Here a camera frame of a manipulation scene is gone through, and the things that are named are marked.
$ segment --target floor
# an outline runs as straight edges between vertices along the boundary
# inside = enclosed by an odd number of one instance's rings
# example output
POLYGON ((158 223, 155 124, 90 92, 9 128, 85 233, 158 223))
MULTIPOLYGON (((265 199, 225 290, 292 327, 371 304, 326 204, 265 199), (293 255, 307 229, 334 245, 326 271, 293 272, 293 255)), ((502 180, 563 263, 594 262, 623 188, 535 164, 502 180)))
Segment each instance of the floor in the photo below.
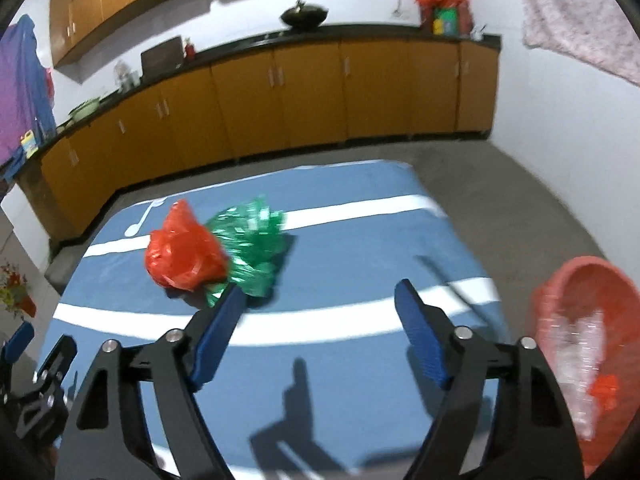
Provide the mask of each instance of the floor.
MULTIPOLYGON (((542 184, 483 140, 415 140, 241 164, 123 194, 101 225, 129 205, 199 186, 300 165, 379 158, 414 167, 494 279, 515 337, 530 333, 529 299, 538 285, 574 256, 602 256, 589 234, 542 184)), ((59 292, 90 239, 63 249, 50 265, 47 277, 59 292)))

